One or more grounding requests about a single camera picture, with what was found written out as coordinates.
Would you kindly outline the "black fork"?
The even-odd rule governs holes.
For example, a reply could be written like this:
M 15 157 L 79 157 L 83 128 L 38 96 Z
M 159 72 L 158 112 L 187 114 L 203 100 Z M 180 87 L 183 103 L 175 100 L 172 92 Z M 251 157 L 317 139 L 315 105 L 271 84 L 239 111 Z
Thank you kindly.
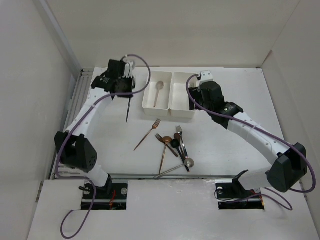
M 128 119 L 129 119 L 129 113 L 130 113 L 130 107 L 131 107 L 131 100 L 132 98 L 129 98 L 128 99 L 128 106 L 127 106 L 127 112 L 126 112 L 126 123 L 128 122 Z

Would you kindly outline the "beige spoon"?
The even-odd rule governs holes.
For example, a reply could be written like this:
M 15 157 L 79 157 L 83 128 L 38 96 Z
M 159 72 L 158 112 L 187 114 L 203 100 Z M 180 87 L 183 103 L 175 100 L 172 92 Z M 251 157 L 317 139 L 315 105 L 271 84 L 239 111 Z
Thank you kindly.
M 156 83 L 156 94 L 155 94 L 155 99 L 154 99 L 154 103 L 153 103 L 153 107 L 155 108 L 157 106 L 157 101 L 159 98 L 159 93 L 160 91 L 164 88 L 164 82 L 163 81 L 158 81 Z

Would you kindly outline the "brown spoon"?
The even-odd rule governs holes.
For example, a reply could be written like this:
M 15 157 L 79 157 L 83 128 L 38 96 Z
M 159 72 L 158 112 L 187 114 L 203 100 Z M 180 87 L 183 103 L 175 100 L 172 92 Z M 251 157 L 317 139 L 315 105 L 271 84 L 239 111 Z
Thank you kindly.
M 183 151 L 183 148 L 182 148 L 182 145 L 181 145 L 181 136 L 180 136 L 178 133 L 175 133 L 175 134 L 174 134 L 174 139 L 175 139 L 175 140 L 178 140 L 179 149 L 180 149 L 180 151 L 181 151 L 181 154 L 182 154 L 183 159 L 185 159 L 185 154 L 184 154 L 184 151 Z

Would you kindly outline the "copper fork long handle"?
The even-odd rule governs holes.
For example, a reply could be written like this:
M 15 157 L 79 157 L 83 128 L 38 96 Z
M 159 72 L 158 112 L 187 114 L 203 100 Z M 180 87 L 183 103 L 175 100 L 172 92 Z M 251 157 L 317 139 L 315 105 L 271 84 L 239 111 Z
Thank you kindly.
M 158 118 L 152 125 L 151 129 L 145 134 L 142 140 L 138 143 L 138 145 L 134 148 L 134 151 L 142 144 L 142 142 L 147 138 L 147 136 L 160 125 L 161 120 Z

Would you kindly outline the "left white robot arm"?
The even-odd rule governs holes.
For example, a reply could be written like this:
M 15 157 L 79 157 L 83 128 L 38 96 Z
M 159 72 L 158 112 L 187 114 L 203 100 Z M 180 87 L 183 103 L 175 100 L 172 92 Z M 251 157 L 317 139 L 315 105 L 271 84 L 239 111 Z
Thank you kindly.
M 90 138 L 116 94 L 128 94 L 135 88 L 135 65 L 133 60 L 109 60 L 107 69 L 92 80 L 87 99 L 72 124 L 54 137 L 59 163 L 81 171 L 95 185 L 94 192 L 103 199 L 111 195 L 112 179 L 97 163 L 98 153 Z

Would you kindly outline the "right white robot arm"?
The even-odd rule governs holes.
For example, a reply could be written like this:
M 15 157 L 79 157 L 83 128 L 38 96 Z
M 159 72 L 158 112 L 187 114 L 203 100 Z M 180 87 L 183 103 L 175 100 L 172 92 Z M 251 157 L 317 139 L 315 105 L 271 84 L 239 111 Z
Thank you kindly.
M 307 174 L 305 147 L 300 143 L 291 145 L 258 127 L 240 106 L 225 101 L 216 82 L 187 86 L 186 91 L 190 106 L 207 112 L 215 123 L 244 139 L 268 161 L 267 167 L 245 169 L 233 178 L 231 190 L 235 196 L 243 197 L 250 190 L 267 187 L 285 193 Z

